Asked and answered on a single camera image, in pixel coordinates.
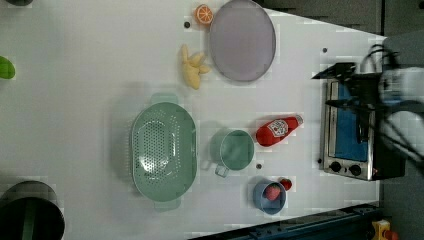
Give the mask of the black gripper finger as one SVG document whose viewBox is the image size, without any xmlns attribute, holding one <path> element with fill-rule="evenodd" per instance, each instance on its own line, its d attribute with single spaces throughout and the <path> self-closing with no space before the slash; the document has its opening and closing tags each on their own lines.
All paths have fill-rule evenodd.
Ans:
<svg viewBox="0 0 424 240">
<path fill-rule="evenodd" d="M 348 109 L 348 110 L 354 110 L 357 108 L 357 105 L 353 100 L 349 99 L 342 99 L 342 100 L 327 100 L 325 102 L 326 105 L 334 108 L 340 108 L 340 109 Z"/>
<path fill-rule="evenodd" d="M 319 72 L 313 79 L 337 79 L 344 80 L 351 76 L 356 69 L 354 62 L 339 62 Z"/>
</svg>

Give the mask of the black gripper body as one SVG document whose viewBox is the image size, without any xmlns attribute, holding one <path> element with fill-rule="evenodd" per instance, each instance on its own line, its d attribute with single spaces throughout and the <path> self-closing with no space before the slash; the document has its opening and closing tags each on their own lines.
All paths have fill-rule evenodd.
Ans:
<svg viewBox="0 0 424 240">
<path fill-rule="evenodd" d="M 351 98 L 344 104 L 352 111 L 371 111 L 382 107 L 379 95 L 380 73 L 353 74 L 344 81 Z"/>
</svg>

